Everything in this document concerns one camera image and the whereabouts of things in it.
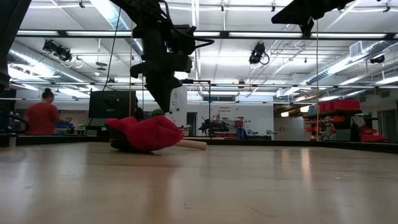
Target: person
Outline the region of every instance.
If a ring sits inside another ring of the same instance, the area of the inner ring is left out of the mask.
[[[30,125],[30,135],[51,135],[55,132],[55,123],[69,123],[61,120],[57,107],[52,105],[54,94],[46,88],[42,94],[42,101],[30,106],[26,112],[26,120]]]

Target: air duct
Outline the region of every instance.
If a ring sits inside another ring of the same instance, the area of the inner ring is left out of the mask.
[[[111,1],[104,0],[90,0],[98,12],[107,20],[111,27],[116,30],[119,17],[119,6],[113,4]],[[130,17],[123,10],[120,13],[118,30],[132,30],[132,23]],[[136,39],[124,39],[129,46],[132,47],[136,55],[141,57],[142,46]]]
[[[8,53],[8,63],[16,65],[27,65],[31,72],[37,73],[41,76],[49,77],[59,75],[61,81],[65,82],[93,82],[92,79],[75,72],[74,70],[64,67],[60,63],[52,60],[51,58],[44,58],[45,56],[35,52],[14,42]]]
[[[323,69],[317,75],[317,71],[312,72],[308,75],[308,78],[303,80],[301,85],[312,85],[317,80],[324,79],[333,74],[336,74],[350,66],[367,59],[371,59],[374,57],[381,56],[387,53],[393,45],[398,43],[398,41],[379,41],[379,42],[358,42],[350,47],[350,52],[344,54],[343,56],[327,63]],[[279,90],[279,96],[285,96],[288,94],[292,94],[300,88],[292,87],[286,88],[283,90]]]

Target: shelf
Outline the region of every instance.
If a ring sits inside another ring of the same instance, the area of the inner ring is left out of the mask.
[[[324,113],[319,114],[319,118],[324,118],[327,116],[353,116],[356,114],[362,113],[361,110],[334,110],[334,111],[328,111]],[[307,116],[303,116],[303,118],[317,118],[316,114],[311,114]]]

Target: black monitor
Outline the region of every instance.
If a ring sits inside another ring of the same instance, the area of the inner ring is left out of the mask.
[[[132,91],[93,91],[90,95],[89,118],[127,118],[129,106],[131,116],[136,107],[136,92]]]

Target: vent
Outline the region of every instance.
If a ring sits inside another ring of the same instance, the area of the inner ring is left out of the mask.
[[[380,94],[381,98],[387,98],[390,97],[390,91],[384,91]]]
[[[349,56],[351,58],[354,58],[355,56],[360,54],[362,54],[362,41],[358,41],[357,43],[349,47]]]
[[[361,96],[361,97],[359,97],[359,102],[360,102],[360,103],[366,102],[366,96]]]
[[[235,96],[211,96],[212,102],[235,102]],[[203,96],[203,101],[209,101],[209,96]]]

